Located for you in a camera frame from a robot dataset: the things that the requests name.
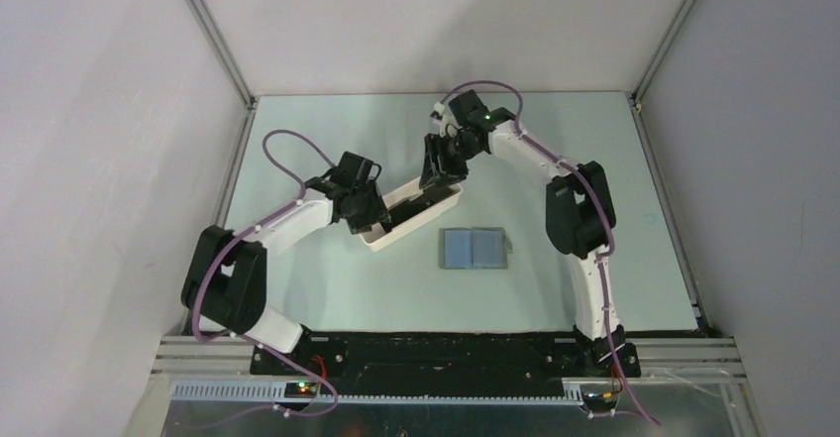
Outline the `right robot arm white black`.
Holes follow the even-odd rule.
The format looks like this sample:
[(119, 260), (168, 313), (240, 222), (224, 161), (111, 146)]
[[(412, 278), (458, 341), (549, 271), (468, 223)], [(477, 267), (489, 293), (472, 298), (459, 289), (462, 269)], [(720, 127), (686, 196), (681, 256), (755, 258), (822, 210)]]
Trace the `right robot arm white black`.
[(513, 165), (543, 186), (547, 237), (556, 251), (577, 260), (577, 365), (588, 375), (604, 374), (614, 365), (624, 335), (612, 300), (609, 258), (615, 251), (616, 215), (603, 166), (552, 152), (522, 126), (519, 112), (491, 110), (473, 90), (445, 96), (430, 117), (439, 131), (424, 139), (421, 188), (464, 181), (468, 162), (480, 154)]

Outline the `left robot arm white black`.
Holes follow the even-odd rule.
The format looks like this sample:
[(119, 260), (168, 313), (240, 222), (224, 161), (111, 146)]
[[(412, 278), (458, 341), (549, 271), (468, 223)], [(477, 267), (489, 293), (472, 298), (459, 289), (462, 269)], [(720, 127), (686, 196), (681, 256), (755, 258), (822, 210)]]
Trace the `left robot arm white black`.
[(305, 327), (268, 302), (268, 257), (339, 222), (358, 235), (388, 220), (377, 184), (380, 172), (374, 161), (345, 152), (325, 173), (304, 181), (288, 204), (241, 232), (217, 225), (205, 228), (180, 295), (196, 320), (193, 331), (206, 318), (275, 349), (275, 361), (288, 373), (308, 370), (313, 348), (301, 340)]

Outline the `white plastic bin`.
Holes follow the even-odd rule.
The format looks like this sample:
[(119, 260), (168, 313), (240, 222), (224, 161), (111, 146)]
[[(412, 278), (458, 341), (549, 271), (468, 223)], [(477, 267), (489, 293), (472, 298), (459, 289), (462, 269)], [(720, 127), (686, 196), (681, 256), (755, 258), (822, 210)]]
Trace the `white plastic bin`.
[(396, 227), (391, 228), (388, 224), (383, 224), (382, 228), (376, 224), (370, 232), (360, 234), (360, 239), (373, 252), (378, 252), (454, 208), (463, 191), (464, 188), (460, 184), (422, 190), (419, 187), (419, 179), (413, 179), (383, 195), (388, 211), (403, 200), (421, 195), (430, 197), (436, 204)]

